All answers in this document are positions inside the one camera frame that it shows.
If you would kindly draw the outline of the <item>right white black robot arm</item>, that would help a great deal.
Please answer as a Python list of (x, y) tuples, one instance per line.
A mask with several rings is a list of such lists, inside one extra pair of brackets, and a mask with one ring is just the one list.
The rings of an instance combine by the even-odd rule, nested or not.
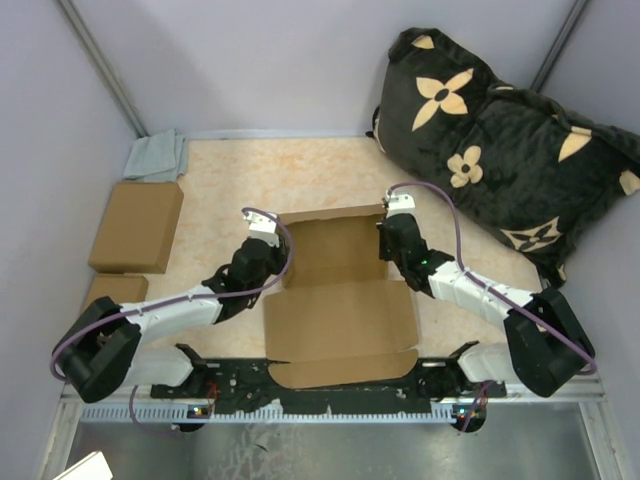
[(595, 351), (564, 295), (535, 293), (484, 278), (458, 259), (431, 249), (409, 213), (377, 224), (379, 256), (396, 265), (415, 292), (455, 304), (502, 330), (504, 343), (475, 344), (445, 375), (448, 389), (467, 396), (481, 382), (520, 382), (548, 398), (579, 374), (596, 370)]

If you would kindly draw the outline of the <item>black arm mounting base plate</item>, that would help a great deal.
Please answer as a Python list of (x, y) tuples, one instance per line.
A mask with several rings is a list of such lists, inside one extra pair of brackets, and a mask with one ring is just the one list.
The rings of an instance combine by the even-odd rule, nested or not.
[(429, 413), (446, 398), (471, 399), (481, 387), (452, 358), (420, 358), (396, 379), (306, 389), (277, 384), (268, 373), (271, 365), (266, 359), (209, 359), (181, 386), (152, 386), (151, 397), (211, 400), (217, 414), (252, 413), (275, 400), (294, 415), (413, 414)]

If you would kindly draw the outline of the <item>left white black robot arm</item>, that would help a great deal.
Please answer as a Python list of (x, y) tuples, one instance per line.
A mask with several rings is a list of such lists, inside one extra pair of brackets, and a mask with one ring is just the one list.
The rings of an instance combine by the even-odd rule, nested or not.
[(254, 307), (290, 263), (283, 236), (247, 238), (229, 263), (186, 292), (152, 302), (89, 304), (54, 347), (51, 373), (86, 403), (121, 388), (164, 385), (194, 397), (207, 385), (203, 360), (188, 346), (150, 350), (148, 344), (182, 330), (212, 326)]

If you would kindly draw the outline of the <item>brown cardboard box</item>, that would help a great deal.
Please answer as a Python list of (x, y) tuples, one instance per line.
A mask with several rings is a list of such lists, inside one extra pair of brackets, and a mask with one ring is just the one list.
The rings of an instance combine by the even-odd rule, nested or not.
[(392, 380), (415, 366), (410, 289), (389, 279), (379, 257), (383, 215), (378, 204), (281, 215), (293, 261), (281, 291), (262, 300), (268, 372), (279, 386)]

